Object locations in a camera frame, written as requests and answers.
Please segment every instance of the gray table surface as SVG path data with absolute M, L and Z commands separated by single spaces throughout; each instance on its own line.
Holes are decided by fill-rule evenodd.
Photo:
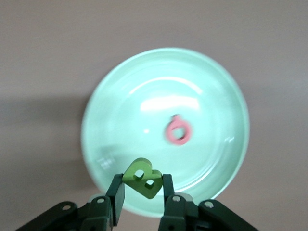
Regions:
M 246 98 L 249 148 L 217 198 L 261 231 L 308 230 L 308 1 L 0 1 L 0 226 L 99 190 L 80 150 L 86 102 L 121 61 L 202 52 Z M 123 211 L 116 231 L 157 230 Z

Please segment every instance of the green bowl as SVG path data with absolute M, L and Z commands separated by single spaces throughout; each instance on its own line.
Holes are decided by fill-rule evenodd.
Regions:
M 166 136 L 174 115 L 191 129 L 184 144 Z M 178 129 L 174 136 L 183 133 Z M 172 174 L 175 191 L 190 194 L 196 204 L 228 186 L 248 139 L 248 111 L 233 78 L 214 60 L 181 48 L 146 51 L 114 68 L 92 94 L 81 131 L 86 166 L 103 192 L 114 174 L 144 157 L 153 169 Z M 162 189 L 151 200 L 125 190 L 125 209 L 162 216 Z

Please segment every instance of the bolt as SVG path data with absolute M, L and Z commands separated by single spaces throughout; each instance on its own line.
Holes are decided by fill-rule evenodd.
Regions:
M 64 205 L 64 206 L 62 207 L 62 210 L 65 211 L 65 210 L 69 210 L 70 208 L 71 208 L 70 205 Z
M 181 200 L 181 198 L 179 196 L 174 196 L 172 198 L 172 200 L 175 201 L 175 202 L 179 202 Z
M 104 201 L 105 201 L 104 198 L 100 198 L 100 199 L 97 200 L 97 203 L 103 203 Z
M 213 203 L 210 202 L 210 201 L 205 201 L 205 202 L 204 202 L 204 205 L 205 205 L 207 208 L 213 208 L 213 207 L 214 207 Z

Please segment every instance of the screw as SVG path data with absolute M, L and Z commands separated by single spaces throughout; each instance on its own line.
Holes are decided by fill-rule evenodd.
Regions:
M 172 198 L 172 200 L 175 201 L 175 202 L 179 202 L 181 200 L 181 198 L 179 196 L 174 196 Z
M 70 205 L 64 205 L 64 206 L 62 207 L 62 210 L 63 210 L 63 211 L 66 211 L 66 210 L 69 210 L 70 208 L 71 208 Z
M 103 203 L 104 201 L 105 201 L 104 198 L 100 198 L 100 199 L 97 200 L 97 203 Z
M 204 202 L 204 205 L 205 205 L 207 208 L 213 208 L 213 207 L 214 207 L 213 203 L 210 202 L 210 201 L 205 201 L 205 202 Z

